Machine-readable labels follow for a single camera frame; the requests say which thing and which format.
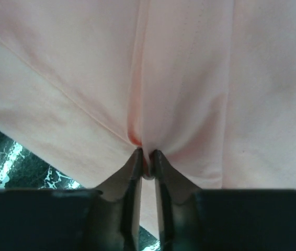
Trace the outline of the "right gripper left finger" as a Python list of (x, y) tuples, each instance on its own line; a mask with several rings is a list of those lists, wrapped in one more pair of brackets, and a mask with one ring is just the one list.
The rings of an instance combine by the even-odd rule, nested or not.
[(136, 149), (122, 168), (96, 187), (93, 250), (138, 250), (143, 151)]

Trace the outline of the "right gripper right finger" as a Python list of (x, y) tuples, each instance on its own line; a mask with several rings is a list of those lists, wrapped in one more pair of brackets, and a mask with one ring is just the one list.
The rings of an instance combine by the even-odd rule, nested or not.
[(155, 178), (161, 250), (200, 250), (200, 226), (194, 192), (200, 188), (154, 150), (150, 172)]

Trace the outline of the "salmon orange t shirt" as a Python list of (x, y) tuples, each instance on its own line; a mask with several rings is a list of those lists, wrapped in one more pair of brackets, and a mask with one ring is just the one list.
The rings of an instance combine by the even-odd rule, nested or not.
[(296, 188), (296, 1), (0, 1), (0, 131), (86, 187), (140, 146)]

